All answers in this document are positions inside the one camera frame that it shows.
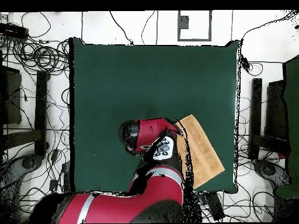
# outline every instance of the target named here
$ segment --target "tan towel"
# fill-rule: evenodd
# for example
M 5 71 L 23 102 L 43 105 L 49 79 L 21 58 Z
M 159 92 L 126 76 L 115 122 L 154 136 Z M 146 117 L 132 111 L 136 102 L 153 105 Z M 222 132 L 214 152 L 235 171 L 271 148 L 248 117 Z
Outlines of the tan towel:
M 180 120 L 180 123 L 184 126 L 187 132 L 187 140 L 191 151 L 194 173 L 193 188 L 196 189 L 211 178 L 223 172 L 224 167 L 195 117 L 193 115 L 189 115 Z M 184 136 L 178 135 L 178 151 L 182 158 L 183 174 L 186 178 L 186 135 L 184 130 L 181 128 L 180 123 L 178 122 L 176 125 L 182 130 Z

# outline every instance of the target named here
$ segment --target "green panel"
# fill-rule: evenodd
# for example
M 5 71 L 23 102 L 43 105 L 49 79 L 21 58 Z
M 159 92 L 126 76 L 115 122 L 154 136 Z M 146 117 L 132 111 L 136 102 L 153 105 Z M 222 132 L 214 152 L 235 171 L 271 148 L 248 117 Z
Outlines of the green panel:
M 283 97 L 287 104 L 291 146 L 287 168 L 292 183 L 287 187 L 278 188 L 276 194 L 283 198 L 292 198 L 299 197 L 299 57 L 286 63 L 286 81 Z
M 74 39 L 76 191 L 125 191 L 139 157 L 118 137 L 131 119 L 193 114 L 225 172 L 199 190 L 233 190 L 238 42 L 229 47 L 84 45 Z

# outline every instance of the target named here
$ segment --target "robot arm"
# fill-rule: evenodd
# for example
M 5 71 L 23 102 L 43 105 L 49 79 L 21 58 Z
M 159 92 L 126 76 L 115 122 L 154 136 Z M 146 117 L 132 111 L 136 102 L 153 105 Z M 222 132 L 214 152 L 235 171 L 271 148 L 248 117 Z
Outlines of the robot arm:
M 67 194 L 47 222 L 180 222 L 183 175 L 176 146 L 177 130 L 163 118 L 124 123 L 120 139 L 128 152 L 141 156 L 128 192 Z M 36 209 L 30 218 L 40 219 L 47 210 Z

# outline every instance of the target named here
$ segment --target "floor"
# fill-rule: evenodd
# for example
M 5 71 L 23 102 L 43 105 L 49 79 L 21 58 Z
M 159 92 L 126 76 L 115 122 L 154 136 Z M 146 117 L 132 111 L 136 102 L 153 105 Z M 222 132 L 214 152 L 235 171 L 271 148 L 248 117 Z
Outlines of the floor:
M 230 40 L 240 40 L 243 35 L 251 28 L 258 27 L 271 20 L 279 19 L 288 13 L 287 10 L 214 10 L 212 15 L 212 39 L 211 42 L 178 42 L 177 41 L 177 11 L 138 11 L 138 12 L 112 12 L 113 17 L 118 24 L 126 31 L 127 37 L 135 45 L 213 45 L 224 46 Z M 56 48 L 59 41 L 64 41 L 69 37 L 80 37 L 86 43 L 92 44 L 129 44 L 122 30 L 115 24 L 110 13 L 107 12 L 42 12 L 41 13 L 10 13 L 9 21 L 23 25 L 29 29 L 29 34 L 35 40 L 51 41 L 45 46 Z M 195 20 L 196 16 L 203 15 L 200 11 L 195 13 L 191 11 L 182 11 L 181 15 L 190 16 L 190 30 L 184 30 L 182 35 L 185 37 L 198 38 L 206 32 L 197 32 L 198 27 Z M 241 101 L 240 101 L 240 120 L 239 133 L 247 139 L 249 106 L 248 98 L 251 96 L 251 80 L 254 77 L 263 79 L 263 101 L 266 100 L 266 87 L 269 82 L 278 81 L 283 78 L 282 62 L 293 58 L 299 54 L 299 32 L 294 26 L 299 24 L 298 16 L 291 20 L 272 23 L 271 25 L 249 32 L 244 38 L 242 53 L 248 61 L 262 61 L 261 64 L 252 64 L 252 76 L 242 69 L 241 72 Z M 22 73 L 22 86 L 26 93 L 27 101 L 21 99 L 22 122 L 20 124 L 11 124 L 5 127 L 7 133 L 30 130 L 30 124 L 27 121 L 27 114 L 31 124 L 34 124 L 34 106 L 35 106 L 35 80 L 36 76 L 30 76 L 17 62 L 14 55 L 9 53 L 6 59 L 8 66 L 19 69 Z M 48 193 L 50 180 L 58 177 L 61 166 L 69 161 L 69 113 L 68 105 L 68 71 L 60 75 L 53 75 L 48 82 L 48 123 L 47 123 L 47 141 L 50 144 L 50 153 L 52 149 L 59 149 L 62 152 L 58 156 L 54 174 L 48 173 L 48 164 L 44 161 L 42 167 L 28 174 L 21 187 L 21 195 L 26 195 L 21 201 L 21 209 L 30 212 L 37 200 L 44 193 Z M 262 128 L 265 126 L 266 103 L 262 104 Z M 246 144 L 246 141 L 240 138 L 239 148 Z M 33 145 L 27 147 L 20 146 L 8 150 L 5 159 L 11 159 L 15 155 L 22 156 L 33 152 Z M 260 151 L 260 157 L 263 158 L 267 152 Z M 283 160 L 278 160 L 277 154 L 273 153 L 271 158 L 277 158 L 278 164 L 284 166 Z M 236 194 L 225 194 L 219 192 L 226 217 L 223 222 L 270 222 L 272 217 L 268 211 L 273 211 L 273 198 L 267 194 L 260 193 L 255 198 L 257 216 L 253 213 L 252 199 L 257 192 L 267 191 L 272 193 L 270 184 L 256 175 L 252 170 L 251 164 L 243 164 L 248 160 L 240 158 L 237 182 L 239 190 Z M 22 212 L 22 217 L 26 218 L 28 213 Z M 214 222 L 208 210 L 203 210 L 203 222 Z

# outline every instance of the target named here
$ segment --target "silver band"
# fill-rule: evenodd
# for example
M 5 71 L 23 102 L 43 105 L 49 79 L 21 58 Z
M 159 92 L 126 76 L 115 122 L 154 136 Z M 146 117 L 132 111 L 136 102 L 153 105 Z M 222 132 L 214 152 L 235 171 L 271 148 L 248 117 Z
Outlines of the silver band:
M 79 214 L 77 224 L 85 223 L 85 219 L 86 219 L 89 207 L 90 207 L 90 205 L 91 205 L 94 198 L 95 197 L 91 194 L 91 195 L 89 195 L 89 197 L 84 202 L 84 205 L 83 205 L 83 207 L 81 209 L 81 212 Z
M 152 173 L 152 176 L 161 176 L 164 175 L 166 177 L 172 178 L 173 180 L 175 180 L 180 186 L 182 183 L 182 178 L 180 175 L 178 175 L 175 171 L 173 171 L 172 169 L 167 169 L 165 167 L 157 167 L 157 168 L 153 168 L 150 171 L 147 172 L 147 175 Z M 138 178 L 138 174 L 136 173 L 133 177 L 133 181 Z

